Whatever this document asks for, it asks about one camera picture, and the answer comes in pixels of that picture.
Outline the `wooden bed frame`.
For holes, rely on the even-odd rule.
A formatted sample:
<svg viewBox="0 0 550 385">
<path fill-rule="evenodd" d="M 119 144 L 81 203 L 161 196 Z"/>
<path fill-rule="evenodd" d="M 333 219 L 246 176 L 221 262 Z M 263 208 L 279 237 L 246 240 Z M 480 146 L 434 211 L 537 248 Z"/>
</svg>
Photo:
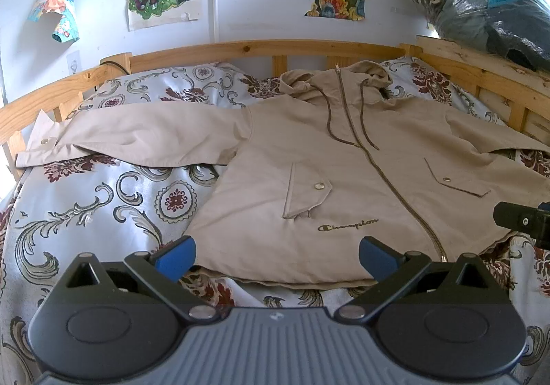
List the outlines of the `wooden bed frame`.
<svg viewBox="0 0 550 385">
<path fill-rule="evenodd" d="M 1 144 L 14 179 L 23 151 L 22 130 L 38 112 L 52 112 L 61 121 L 82 102 L 93 87 L 135 71 L 168 66 L 196 65 L 239 58 L 270 58 L 271 74 L 280 76 L 291 57 L 322 57 L 326 67 L 348 66 L 361 59 L 419 58 L 499 112 L 504 122 L 542 143 L 549 141 L 549 75 L 531 71 L 504 58 L 481 53 L 455 42 L 418 36 L 414 44 L 399 46 L 321 40 L 253 40 L 183 46 L 143 55 L 121 53 L 103 58 L 92 69 L 60 79 L 1 109 Z"/>
</svg>

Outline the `floral white bed cover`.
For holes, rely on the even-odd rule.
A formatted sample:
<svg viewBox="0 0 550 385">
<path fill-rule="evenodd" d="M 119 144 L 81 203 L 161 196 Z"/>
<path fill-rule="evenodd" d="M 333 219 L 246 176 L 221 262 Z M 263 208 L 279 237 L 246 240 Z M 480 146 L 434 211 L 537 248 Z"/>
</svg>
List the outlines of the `floral white bed cover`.
<svg viewBox="0 0 550 385">
<path fill-rule="evenodd" d="M 418 58 L 381 63 L 393 78 L 390 97 L 446 102 L 477 118 L 503 121 L 462 87 Z M 183 100 L 238 108 L 280 94 L 278 79 L 258 80 L 229 63 L 145 71 L 104 83 L 76 111 L 131 103 Z M 122 260 L 156 251 L 186 233 L 225 167 L 153 170 L 104 155 L 28 170 L 7 193 L 1 180 L 1 384 L 33 384 L 40 376 L 27 326 L 64 270 L 80 252 Z M 524 356 L 514 371 L 523 384 L 549 384 L 549 251 L 517 234 L 484 255 L 527 326 Z M 323 307 L 332 313 L 363 287 L 319 290 L 246 284 L 190 272 L 179 283 L 220 308 Z"/>
</svg>

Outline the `torn anime girl poster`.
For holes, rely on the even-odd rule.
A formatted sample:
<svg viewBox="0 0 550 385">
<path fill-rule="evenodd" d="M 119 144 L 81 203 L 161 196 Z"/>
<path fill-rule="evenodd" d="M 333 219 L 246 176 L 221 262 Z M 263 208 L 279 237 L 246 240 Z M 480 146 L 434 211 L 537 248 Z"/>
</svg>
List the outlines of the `torn anime girl poster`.
<svg viewBox="0 0 550 385">
<path fill-rule="evenodd" d="M 28 16 L 28 20 L 37 22 L 41 16 L 55 14 L 59 21 L 51 37 L 59 43 L 76 42 L 79 30 L 76 23 L 75 0 L 36 0 Z"/>
</svg>

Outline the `white wall socket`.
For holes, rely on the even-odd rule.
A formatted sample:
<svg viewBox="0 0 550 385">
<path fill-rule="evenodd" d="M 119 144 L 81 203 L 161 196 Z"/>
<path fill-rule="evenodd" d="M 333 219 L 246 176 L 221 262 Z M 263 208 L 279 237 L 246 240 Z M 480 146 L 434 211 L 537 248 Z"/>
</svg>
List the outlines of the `white wall socket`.
<svg viewBox="0 0 550 385">
<path fill-rule="evenodd" d="M 67 66 L 70 74 L 77 74 L 82 71 L 80 52 L 78 50 L 66 57 Z"/>
</svg>

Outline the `beige Champion hooded jacket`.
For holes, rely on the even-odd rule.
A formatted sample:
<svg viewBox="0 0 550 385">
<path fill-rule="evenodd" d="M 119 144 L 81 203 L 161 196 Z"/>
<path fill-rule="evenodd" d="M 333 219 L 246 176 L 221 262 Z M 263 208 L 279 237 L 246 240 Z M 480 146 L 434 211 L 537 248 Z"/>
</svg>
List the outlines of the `beige Champion hooded jacket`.
<svg viewBox="0 0 550 385">
<path fill-rule="evenodd" d="M 104 154 L 139 167 L 220 165 L 188 233 L 209 272 L 285 286 L 357 284 L 367 235 L 433 260 L 506 237 L 501 202 L 536 207 L 549 181 L 505 156 L 535 139 L 418 97 L 385 98 L 376 63 L 289 71 L 277 95 L 238 109 L 169 100 L 40 125 L 18 167 Z"/>
</svg>

